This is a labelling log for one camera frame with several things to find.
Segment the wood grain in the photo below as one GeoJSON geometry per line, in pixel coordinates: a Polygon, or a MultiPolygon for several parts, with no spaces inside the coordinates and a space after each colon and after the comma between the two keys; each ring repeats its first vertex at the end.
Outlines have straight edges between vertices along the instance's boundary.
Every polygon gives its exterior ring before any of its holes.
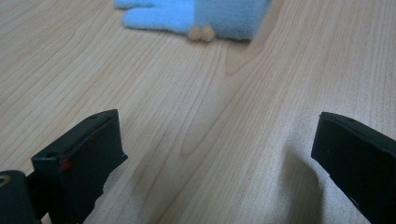
{"type": "Polygon", "coordinates": [[[1,170],[117,108],[129,160],[85,223],[367,223],[310,150],[321,111],[396,138],[396,1],[275,0],[251,43],[121,16],[1,1],[1,170]]]}

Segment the black plastic jaw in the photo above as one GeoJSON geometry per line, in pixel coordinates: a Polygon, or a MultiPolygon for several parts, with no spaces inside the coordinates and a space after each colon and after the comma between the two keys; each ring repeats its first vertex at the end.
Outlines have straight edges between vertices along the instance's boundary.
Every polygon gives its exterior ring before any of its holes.
{"type": "Polygon", "coordinates": [[[84,119],[33,156],[35,171],[27,178],[21,172],[0,173],[10,177],[0,186],[0,204],[9,208],[1,210],[0,223],[35,223],[47,212],[53,223],[82,223],[103,194],[107,177],[127,158],[117,110],[84,119]],[[20,207],[9,206],[17,198],[26,204],[23,213],[18,212],[20,207]],[[27,222],[32,211],[34,222],[27,222]]]}
{"type": "Polygon", "coordinates": [[[396,223],[396,141],[323,112],[311,156],[370,222],[396,223]]]}

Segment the stuffed toy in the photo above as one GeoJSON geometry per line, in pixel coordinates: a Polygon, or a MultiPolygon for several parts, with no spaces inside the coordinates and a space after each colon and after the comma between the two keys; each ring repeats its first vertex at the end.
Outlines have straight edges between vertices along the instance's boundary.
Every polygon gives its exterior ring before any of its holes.
{"type": "Polygon", "coordinates": [[[272,0],[114,0],[124,26],[166,30],[192,40],[251,40],[272,0]]]}

